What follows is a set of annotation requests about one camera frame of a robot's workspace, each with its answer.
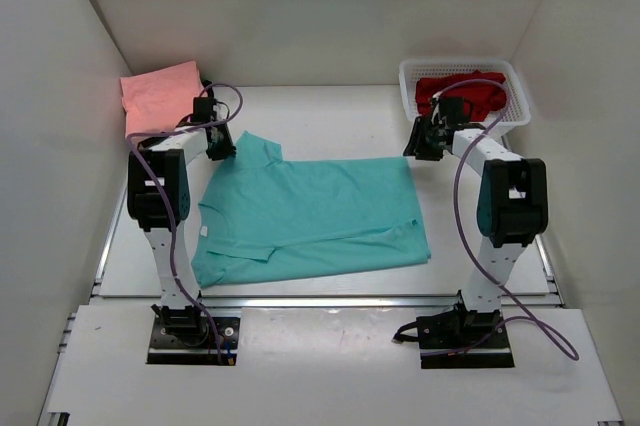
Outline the teal t shirt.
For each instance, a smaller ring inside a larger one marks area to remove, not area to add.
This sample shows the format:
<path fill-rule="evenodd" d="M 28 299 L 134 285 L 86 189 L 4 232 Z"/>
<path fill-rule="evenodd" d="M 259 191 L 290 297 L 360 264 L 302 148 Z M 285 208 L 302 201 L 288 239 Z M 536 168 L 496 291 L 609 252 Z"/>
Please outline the teal t shirt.
<path fill-rule="evenodd" d="M 431 250 L 403 157 L 287 161 L 242 134 L 199 202 L 199 285 L 240 285 L 401 268 Z"/>

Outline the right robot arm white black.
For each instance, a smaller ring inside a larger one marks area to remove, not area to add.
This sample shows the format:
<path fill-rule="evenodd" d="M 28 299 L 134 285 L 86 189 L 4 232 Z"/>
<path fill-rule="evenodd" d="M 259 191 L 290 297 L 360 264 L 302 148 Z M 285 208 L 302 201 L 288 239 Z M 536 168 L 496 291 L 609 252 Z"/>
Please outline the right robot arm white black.
<path fill-rule="evenodd" d="M 418 116 L 404 154 L 439 161 L 445 152 L 459 159 L 454 175 L 454 219 L 475 270 L 459 292 L 448 322 L 449 337 L 471 346 L 501 318 L 501 297 L 515 263 L 548 225 L 546 166 L 525 159 L 489 136 L 490 128 L 471 121 L 470 103 L 461 97 L 431 100 L 431 112 Z M 459 183 L 464 167 L 480 177 L 476 223 L 481 235 L 473 253 L 461 225 Z"/>

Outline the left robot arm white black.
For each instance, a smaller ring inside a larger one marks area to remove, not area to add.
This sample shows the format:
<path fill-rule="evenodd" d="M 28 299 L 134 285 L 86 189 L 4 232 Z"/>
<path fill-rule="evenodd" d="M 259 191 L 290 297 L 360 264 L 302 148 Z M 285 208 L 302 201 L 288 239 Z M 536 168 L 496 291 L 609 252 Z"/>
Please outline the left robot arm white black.
<path fill-rule="evenodd" d="M 166 332 L 188 346 L 219 341 L 218 329 L 201 302 L 186 251 L 185 223 L 191 210 L 188 164 L 204 154 L 212 161 L 236 153 L 227 122 L 229 107 L 211 93 L 193 99 L 193 110 L 171 132 L 126 136 L 127 210 L 151 247 L 161 286 L 152 309 Z"/>

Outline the red t shirt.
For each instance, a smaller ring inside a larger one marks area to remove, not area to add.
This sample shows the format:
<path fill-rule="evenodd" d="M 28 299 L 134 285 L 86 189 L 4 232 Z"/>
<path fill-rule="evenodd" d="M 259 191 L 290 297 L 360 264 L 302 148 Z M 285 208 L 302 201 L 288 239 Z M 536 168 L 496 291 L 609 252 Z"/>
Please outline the red t shirt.
<path fill-rule="evenodd" d="M 415 101 L 420 115 L 431 112 L 431 100 L 439 92 L 441 97 L 462 97 L 473 106 L 472 122 L 484 122 L 490 113 L 506 106 L 507 94 L 488 81 L 504 84 L 505 76 L 498 72 L 459 73 L 441 78 L 424 77 L 416 83 Z"/>

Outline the black folded t shirt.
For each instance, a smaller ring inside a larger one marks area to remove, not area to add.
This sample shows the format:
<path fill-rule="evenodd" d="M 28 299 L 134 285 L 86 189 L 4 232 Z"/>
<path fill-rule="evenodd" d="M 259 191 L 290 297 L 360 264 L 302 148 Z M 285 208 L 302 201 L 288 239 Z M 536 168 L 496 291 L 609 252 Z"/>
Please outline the black folded t shirt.
<path fill-rule="evenodd" d="M 213 83 L 207 79 L 202 79 L 203 89 L 201 90 L 199 96 L 200 97 L 210 97 L 213 98 L 215 96 L 213 91 Z"/>

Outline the white plastic basket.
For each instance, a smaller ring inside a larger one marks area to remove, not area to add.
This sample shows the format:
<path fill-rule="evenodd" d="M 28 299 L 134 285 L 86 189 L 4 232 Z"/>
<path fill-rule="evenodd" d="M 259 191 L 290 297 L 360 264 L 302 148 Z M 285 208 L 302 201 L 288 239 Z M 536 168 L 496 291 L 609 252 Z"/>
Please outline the white plastic basket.
<path fill-rule="evenodd" d="M 487 58 L 408 59 L 399 66 L 400 94 L 405 115 L 413 122 L 431 111 L 430 101 L 461 96 L 472 120 L 487 126 L 497 117 L 501 122 L 491 131 L 499 138 L 530 122 L 529 104 L 519 78 L 510 63 Z"/>

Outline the pink folded t shirt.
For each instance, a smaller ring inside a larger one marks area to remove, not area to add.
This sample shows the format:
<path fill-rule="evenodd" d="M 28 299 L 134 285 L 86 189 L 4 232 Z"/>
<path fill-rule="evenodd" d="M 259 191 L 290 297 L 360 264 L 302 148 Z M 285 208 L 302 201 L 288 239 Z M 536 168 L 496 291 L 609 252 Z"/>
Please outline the pink folded t shirt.
<path fill-rule="evenodd" d="M 121 77 L 125 135 L 172 131 L 193 112 L 203 90 L 195 61 L 140 75 Z"/>

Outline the aluminium rail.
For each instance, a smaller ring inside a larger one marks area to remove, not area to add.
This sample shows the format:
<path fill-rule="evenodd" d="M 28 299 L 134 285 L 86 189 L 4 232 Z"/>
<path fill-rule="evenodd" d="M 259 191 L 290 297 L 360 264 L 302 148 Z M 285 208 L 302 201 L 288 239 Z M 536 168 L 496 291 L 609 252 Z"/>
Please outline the aluminium rail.
<path fill-rule="evenodd" d="M 560 307 L 558 294 L 519 296 L 518 299 L 531 307 Z M 93 306 L 136 305 L 150 306 L 159 302 L 152 297 L 106 297 L 93 296 Z M 454 296 L 256 296 L 256 297 L 209 297 L 204 299 L 208 308 L 439 308 L 455 302 Z"/>

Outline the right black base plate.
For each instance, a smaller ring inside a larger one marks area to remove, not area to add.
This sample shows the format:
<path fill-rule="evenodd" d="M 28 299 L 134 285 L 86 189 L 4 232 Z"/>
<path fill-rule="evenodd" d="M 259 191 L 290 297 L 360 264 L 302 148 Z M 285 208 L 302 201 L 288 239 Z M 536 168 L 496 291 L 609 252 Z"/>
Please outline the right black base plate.
<path fill-rule="evenodd" d="M 448 311 L 417 316 L 398 328 L 392 341 L 417 343 L 422 369 L 508 369 L 515 366 L 504 318 L 469 311 L 457 304 Z"/>

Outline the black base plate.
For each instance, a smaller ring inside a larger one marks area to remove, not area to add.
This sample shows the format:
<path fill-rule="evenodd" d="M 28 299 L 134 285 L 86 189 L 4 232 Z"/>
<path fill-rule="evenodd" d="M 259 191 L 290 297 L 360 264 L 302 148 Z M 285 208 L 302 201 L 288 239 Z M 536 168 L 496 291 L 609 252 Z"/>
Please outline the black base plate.
<path fill-rule="evenodd" d="M 206 315 L 193 306 L 182 310 L 153 305 L 146 363 L 149 365 L 224 366 L 237 364 L 241 318 L 213 317 L 215 337 Z"/>
<path fill-rule="evenodd" d="M 448 311 L 417 316 L 398 328 L 392 341 L 417 343 L 422 369 L 508 369 L 515 366 L 504 318 L 469 311 L 457 304 Z"/>

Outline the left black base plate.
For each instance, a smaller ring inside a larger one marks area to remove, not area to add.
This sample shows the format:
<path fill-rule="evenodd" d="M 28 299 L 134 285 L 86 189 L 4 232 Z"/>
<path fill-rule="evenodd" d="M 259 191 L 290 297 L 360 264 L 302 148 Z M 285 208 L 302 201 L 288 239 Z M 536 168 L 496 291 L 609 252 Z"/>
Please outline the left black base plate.
<path fill-rule="evenodd" d="M 215 337 L 206 315 L 193 306 L 182 310 L 153 305 L 146 363 L 149 365 L 224 366 L 237 364 L 241 318 L 213 317 Z"/>

